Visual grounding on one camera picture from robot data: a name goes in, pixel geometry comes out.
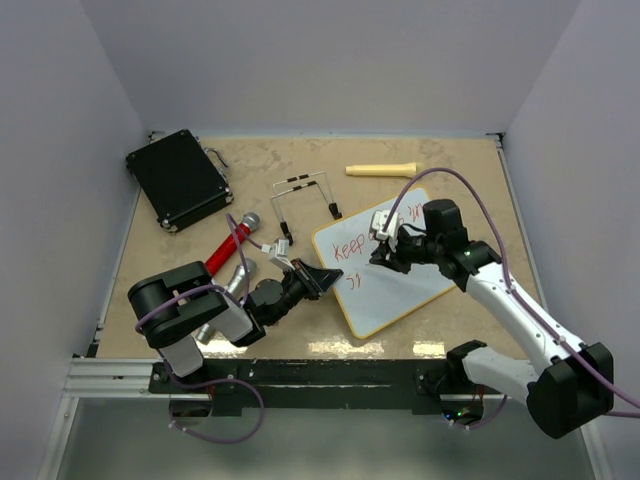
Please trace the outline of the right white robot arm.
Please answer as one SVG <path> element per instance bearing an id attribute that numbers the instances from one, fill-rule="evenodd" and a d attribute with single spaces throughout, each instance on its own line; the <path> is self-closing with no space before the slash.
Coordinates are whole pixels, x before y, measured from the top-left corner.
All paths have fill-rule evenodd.
<path id="1" fill-rule="evenodd" d="M 516 360 L 481 341 L 447 354 L 442 381 L 459 393 L 482 385 L 523 404 L 536 425 L 558 439 L 609 413 L 614 362 L 601 343 L 586 344 L 554 320 L 506 269 L 484 241 L 472 241 L 458 206 L 449 199 L 423 207 L 422 229 L 402 224 L 389 210 L 374 212 L 370 234 L 378 246 L 373 265 L 407 274 L 435 265 L 440 274 L 482 305 L 506 329 L 526 357 Z"/>

